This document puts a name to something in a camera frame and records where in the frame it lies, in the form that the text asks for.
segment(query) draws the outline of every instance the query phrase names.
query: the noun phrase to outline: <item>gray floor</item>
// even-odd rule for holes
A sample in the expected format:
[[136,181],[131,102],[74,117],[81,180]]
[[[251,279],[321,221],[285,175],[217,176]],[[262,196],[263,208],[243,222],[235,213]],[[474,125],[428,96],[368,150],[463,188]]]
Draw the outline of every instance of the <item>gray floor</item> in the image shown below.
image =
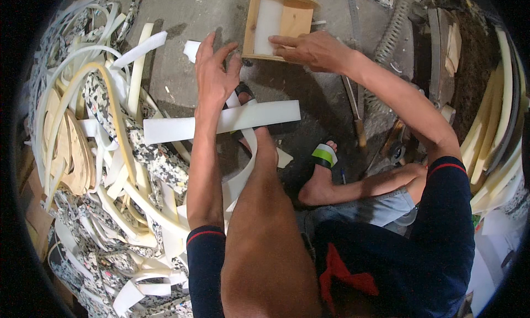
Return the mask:
[[[128,9],[129,0],[117,1],[122,11]],[[130,48],[137,45],[145,23],[155,23],[155,31],[168,31],[166,44],[146,57],[142,85],[171,116],[192,116],[197,104],[197,86],[192,63],[182,54],[187,40],[201,41],[208,32],[216,30],[216,45],[236,41],[242,50],[249,0],[143,0],[138,17],[127,37]],[[315,21],[326,20],[319,30],[327,30],[346,44],[351,44],[352,28],[347,0],[318,0],[321,8],[313,14]],[[372,56],[388,23],[391,10],[372,0],[357,0],[361,23],[361,45]],[[395,61],[404,75],[412,77],[413,41],[411,27],[402,34]],[[332,138],[339,144],[339,163],[333,178],[340,182],[340,169],[344,168],[348,182],[359,179],[367,161],[357,149],[352,125],[353,115],[340,76],[329,73],[312,73],[298,65],[266,60],[249,60],[241,70],[241,80],[253,90],[258,102],[298,99],[301,121],[270,126],[279,147],[294,156],[294,160],[280,170],[286,191],[292,197],[309,179],[312,165],[309,156],[316,145]],[[372,153],[378,149],[369,141]],[[229,135],[218,136],[218,151],[222,173],[230,177],[248,162],[248,155]]]

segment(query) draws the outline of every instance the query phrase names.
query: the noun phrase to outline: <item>coiled hose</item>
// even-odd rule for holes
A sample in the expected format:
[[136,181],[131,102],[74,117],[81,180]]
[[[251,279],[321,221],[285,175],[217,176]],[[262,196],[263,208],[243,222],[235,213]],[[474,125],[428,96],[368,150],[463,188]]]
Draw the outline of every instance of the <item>coiled hose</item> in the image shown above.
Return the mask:
[[[389,67],[394,51],[399,43],[403,24],[408,20],[410,5],[415,0],[397,0],[394,14],[385,30],[381,42],[375,51],[374,61],[382,67]],[[368,110],[370,112],[388,113],[390,108],[379,100],[373,93],[367,91],[365,96]]]

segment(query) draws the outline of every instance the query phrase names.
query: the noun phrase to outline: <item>red stripe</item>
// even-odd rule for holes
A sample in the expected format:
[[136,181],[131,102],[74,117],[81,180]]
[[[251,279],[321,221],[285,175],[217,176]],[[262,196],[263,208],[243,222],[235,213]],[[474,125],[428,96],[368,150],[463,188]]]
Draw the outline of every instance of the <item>red stripe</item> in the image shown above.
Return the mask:
[[197,236],[201,235],[201,234],[218,234],[218,235],[225,235],[225,233],[221,233],[221,232],[218,232],[216,230],[205,230],[204,232],[198,232],[197,234],[193,235],[192,237],[190,237],[190,239],[188,240],[188,242],[186,242],[186,246],[191,242],[191,240],[193,240],[194,238],[196,238]]
[[336,312],[335,303],[333,302],[333,297],[331,297],[331,277],[335,277],[365,294],[379,295],[379,289],[375,285],[372,275],[366,272],[352,275],[340,258],[339,252],[333,243],[328,243],[326,270],[319,277],[320,296],[328,303],[328,308],[333,316],[335,316]]
[[462,167],[460,167],[459,165],[457,164],[441,164],[441,165],[438,165],[436,166],[430,173],[429,175],[427,176],[427,179],[429,179],[429,177],[437,170],[439,169],[442,169],[443,167],[456,167],[457,169],[461,169],[462,172],[464,172],[464,174],[467,176],[467,172],[465,171],[465,169],[463,169]]

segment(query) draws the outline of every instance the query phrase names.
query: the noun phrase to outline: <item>gray shorts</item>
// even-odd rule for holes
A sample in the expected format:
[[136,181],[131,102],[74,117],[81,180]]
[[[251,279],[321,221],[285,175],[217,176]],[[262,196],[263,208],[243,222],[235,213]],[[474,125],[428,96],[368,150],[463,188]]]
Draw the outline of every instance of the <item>gray shorts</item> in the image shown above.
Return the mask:
[[328,205],[314,210],[297,211],[296,222],[301,233],[313,238],[315,228],[328,220],[368,222],[385,226],[414,208],[414,202],[407,188],[402,187],[380,196],[357,201]]

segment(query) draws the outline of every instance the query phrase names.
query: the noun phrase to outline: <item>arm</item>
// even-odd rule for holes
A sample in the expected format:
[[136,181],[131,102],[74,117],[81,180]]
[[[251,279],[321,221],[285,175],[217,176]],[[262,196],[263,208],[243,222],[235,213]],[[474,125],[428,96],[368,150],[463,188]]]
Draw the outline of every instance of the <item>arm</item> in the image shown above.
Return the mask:
[[241,57],[239,54],[232,56],[225,72],[222,62],[237,43],[227,44],[214,54],[214,38],[215,32],[210,33],[201,43],[195,63],[199,94],[187,197],[188,223],[192,230],[204,225],[224,229],[215,140],[222,107],[239,83]]
[[[275,54],[285,60],[308,65],[313,71],[346,75],[373,92],[394,110],[427,147],[429,164],[442,156],[453,156],[462,160],[453,128],[429,100],[361,52],[349,49],[323,31],[301,35],[298,38],[271,36],[269,40],[280,44]],[[281,45],[295,49],[285,49]]]

